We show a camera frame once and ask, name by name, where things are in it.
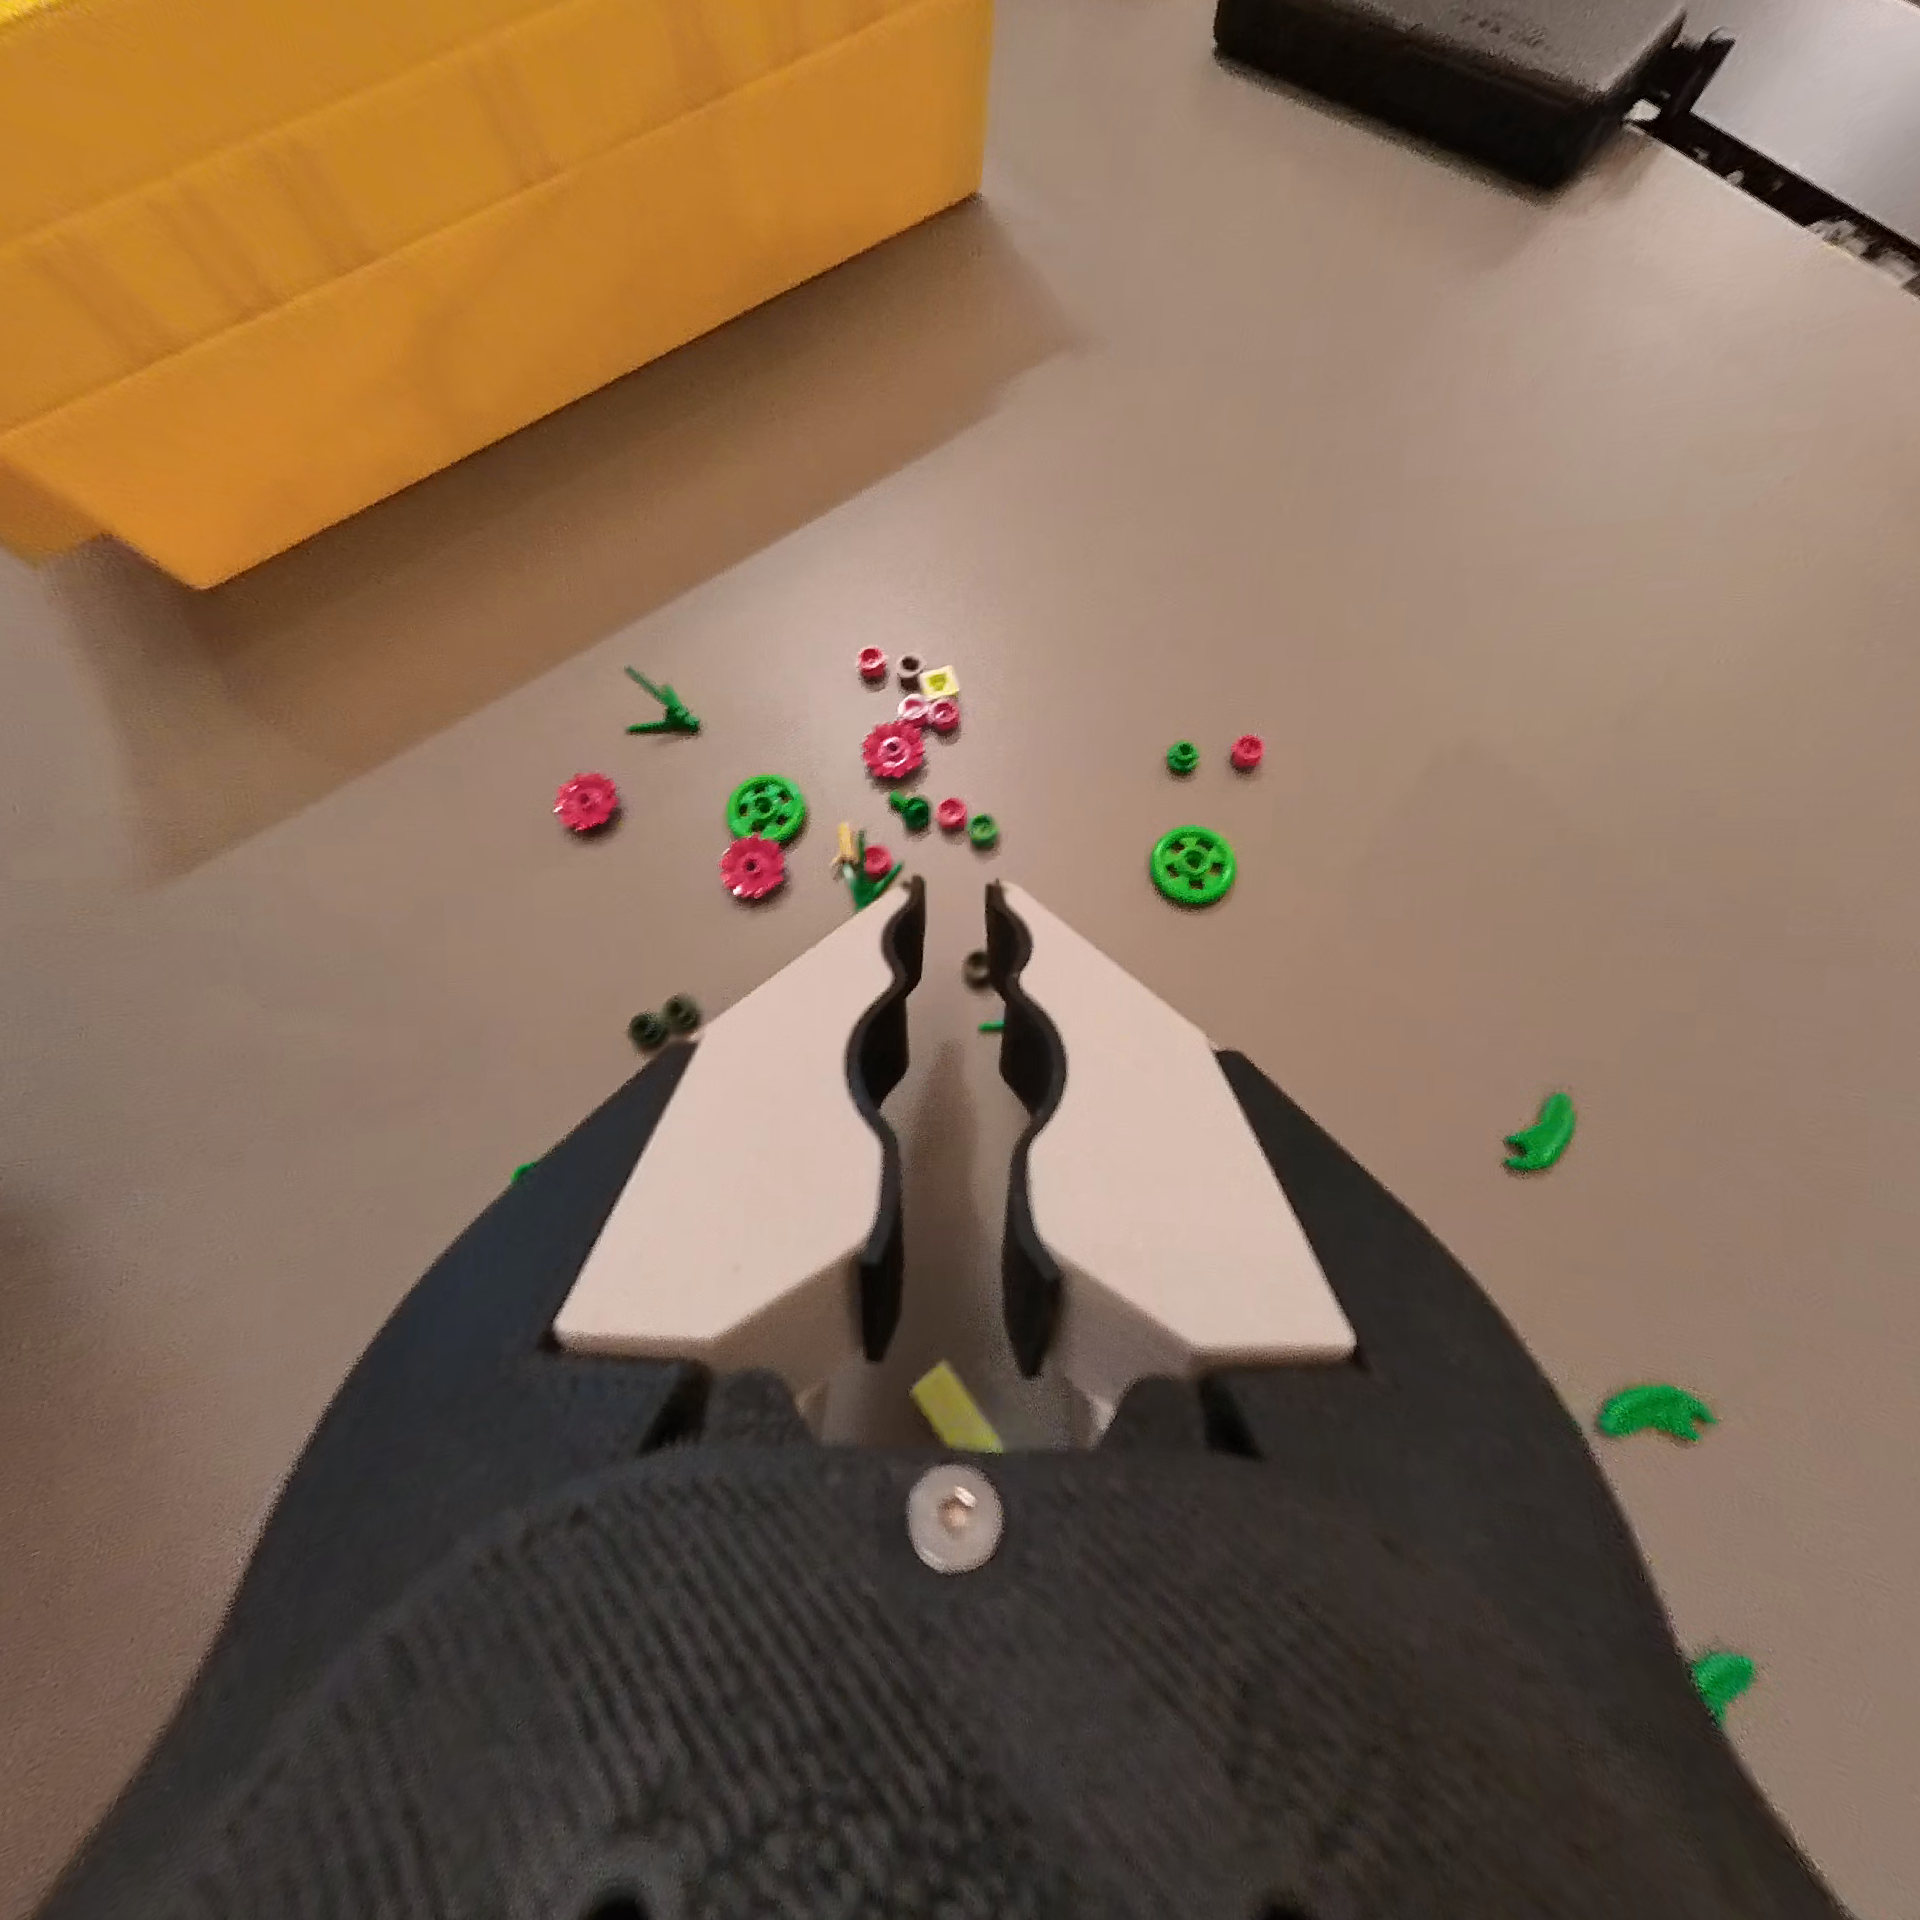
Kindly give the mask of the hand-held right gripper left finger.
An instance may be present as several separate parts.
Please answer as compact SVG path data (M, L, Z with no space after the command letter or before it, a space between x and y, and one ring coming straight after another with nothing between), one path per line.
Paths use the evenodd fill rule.
M671 1088L551 1327L574 1358L777 1375L817 1425L902 1303L902 1151L925 887L902 880L671 1047Z

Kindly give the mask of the scatter of green toy leaves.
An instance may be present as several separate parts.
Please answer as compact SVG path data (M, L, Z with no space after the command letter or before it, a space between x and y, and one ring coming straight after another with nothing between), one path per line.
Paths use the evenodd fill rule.
M1514 1174L1538 1174L1555 1168L1576 1135L1571 1094L1546 1093L1528 1125L1502 1138L1504 1168ZM1714 1408L1695 1391L1670 1381L1627 1383L1603 1397L1592 1413L1597 1438L1623 1440L1656 1432L1691 1446L1718 1424ZM1705 1648L1686 1657L1691 1689L1706 1714L1722 1726L1727 1711L1752 1689L1754 1661L1734 1648Z

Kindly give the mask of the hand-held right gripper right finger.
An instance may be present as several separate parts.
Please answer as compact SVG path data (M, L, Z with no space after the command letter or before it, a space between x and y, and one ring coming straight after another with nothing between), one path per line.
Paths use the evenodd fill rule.
M1023 887L983 902L999 1079L1021 1110L1001 1317L1021 1377L1099 1435L1146 1377L1357 1355L1213 1041Z

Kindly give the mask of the yellow storage box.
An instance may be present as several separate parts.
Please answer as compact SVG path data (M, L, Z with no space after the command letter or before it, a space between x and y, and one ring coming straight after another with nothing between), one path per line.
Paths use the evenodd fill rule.
M5 547L222 584L966 201L991 21L5 3Z

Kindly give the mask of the black flat device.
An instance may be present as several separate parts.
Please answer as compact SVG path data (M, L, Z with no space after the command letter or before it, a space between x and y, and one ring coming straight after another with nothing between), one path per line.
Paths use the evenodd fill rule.
M1561 186L1639 105L1685 113L1734 48L1675 2L1217 2L1219 61L1519 185Z

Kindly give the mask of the yellow toy bar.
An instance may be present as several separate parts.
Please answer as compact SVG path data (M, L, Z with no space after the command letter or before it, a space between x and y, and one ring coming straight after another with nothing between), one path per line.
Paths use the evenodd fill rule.
M1001 1432L945 1360L933 1361L907 1387L907 1397L928 1432L944 1448L970 1455L997 1455L1003 1450Z

